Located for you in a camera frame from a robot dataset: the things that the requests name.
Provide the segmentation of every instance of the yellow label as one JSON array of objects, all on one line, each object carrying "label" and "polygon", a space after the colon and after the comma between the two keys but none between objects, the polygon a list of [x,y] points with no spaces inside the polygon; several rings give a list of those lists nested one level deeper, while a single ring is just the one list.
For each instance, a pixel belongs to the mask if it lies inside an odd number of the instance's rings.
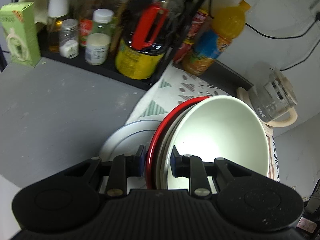
[{"label": "yellow label", "polygon": [[121,39],[116,56],[116,68],[122,75],[132,79],[146,79],[153,74],[163,55],[150,56],[139,53],[128,47]]}]

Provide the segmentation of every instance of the red bowl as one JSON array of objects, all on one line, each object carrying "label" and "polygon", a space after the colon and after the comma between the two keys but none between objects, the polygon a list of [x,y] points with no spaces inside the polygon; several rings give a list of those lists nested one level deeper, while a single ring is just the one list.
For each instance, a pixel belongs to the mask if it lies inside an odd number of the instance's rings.
[{"label": "red bowl", "polygon": [[208,97],[197,97],[189,99],[180,105],[176,106],[167,116],[162,120],[160,125],[158,126],[156,132],[154,133],[152,140],[150,142],[150,146],[147,152],[146,157],[146,184],[148,189],[155,189],[155,168],[156,168],[156,159],[158,155],[158,150],[161,145],[161,142],[164,138],[164,135],[170,128],[173,121],[187,108],[192,105],[195,105],[202,100]]}]

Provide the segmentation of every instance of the seasoning bottle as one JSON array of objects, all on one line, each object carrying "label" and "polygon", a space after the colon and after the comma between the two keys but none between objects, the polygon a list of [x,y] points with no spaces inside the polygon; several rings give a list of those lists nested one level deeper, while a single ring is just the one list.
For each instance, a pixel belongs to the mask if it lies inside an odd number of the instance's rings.
[{"label": "seasoning bottle", "polygon": [[80,45],[85,47],[86,40],[92,30],[92,16],[93,12],[100,8],[107,6],[107,0],[83,0],[80,6]]},{"label": "seasoning bottle", "polygon": [[114,31],[114,35],[113,35],[113,38],[112,38],[112,41],[110,44],[110,54],[112,54],[113,56],[116,55],[117,48],[119,45],[119,40],[121,38],[122,30],[124,28],[123,23],[121,21],[121,15],[127,7],[127,2],[128,2],[128,0],[114,0],[113,1],[112,9],[115,12],[115,16],[113,17],[114,18],[113,22],[115,23],[115,31]]},{"label": "seasoning bottle", "polygon": [[74,58],[79,55],[78,21],[67,19],[62,22],[59,39],[60,55]]},{"label": "seasoning bottle", "polygon": [[107,59],[113,15],[109,9],[98,9],[93,13],[93,27],[85,48],[85,60],[90,65],[101,65]]},{"label": "seasoning bottle", "polygon": [[69,0],[49,0],[47,33],[51,52],[59,52],[59,31],[62,22],[68,19],[68,12]]}]

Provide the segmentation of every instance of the kitchen towel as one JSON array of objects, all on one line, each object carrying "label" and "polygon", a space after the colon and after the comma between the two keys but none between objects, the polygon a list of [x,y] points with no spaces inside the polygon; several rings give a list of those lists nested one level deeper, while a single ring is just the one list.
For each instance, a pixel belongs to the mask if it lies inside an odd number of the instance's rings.
[{"label": "kitchen towel", "polygon": [[[143,119],[162,121],[172,109],[188,99],[217,95],[229,96],[218,87],[170,64],[159,81],[137,103],[125,124]],[[273,137],[267,139],[270,158],[268,177],[279,181],[276,146]]]}]

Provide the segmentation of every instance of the plastic bottle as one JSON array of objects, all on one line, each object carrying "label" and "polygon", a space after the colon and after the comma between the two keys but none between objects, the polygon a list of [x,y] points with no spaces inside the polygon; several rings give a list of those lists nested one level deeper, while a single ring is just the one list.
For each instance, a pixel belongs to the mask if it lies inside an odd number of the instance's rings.
[{"label": "plastic bottle", "polygon": [[62,22],[60,30],[60,55],[74,58],[79,54],[78,21],[67,19]]},{"label": "plastic bottle", "polygon": [[83,0],[80,7],[80,45],[85,47],[86,40],[92,30],[93,12],[100,8],[106,8],[107,0]]},{"label": "plastic bottle", "polygon": [[115,12],[115,16],[113,17],[113,22],[115,25],[114,35],[110,44],[110,54],[115,56],[117,52],[117,47],[119,44],[119,40],[122,35],[123,24],[121,24],[121,15],[125,8],[127,7],[128,0],[114,0],[112,9]]},{"label": "plastic bottle", "polygon": [[220,9],[198,43],[183,58],[182,66],[193,75],[201,75],[215,59],[239,36],[245,25],[250,5],[242,0],[238,6]]},{"label": "plastic bottle", "polygon": [[113,11],[108,9],[98,9],[93,13],[93,28],[85,48],[85,60],[90,65],[101,65],[107,59],[112,17]]}]

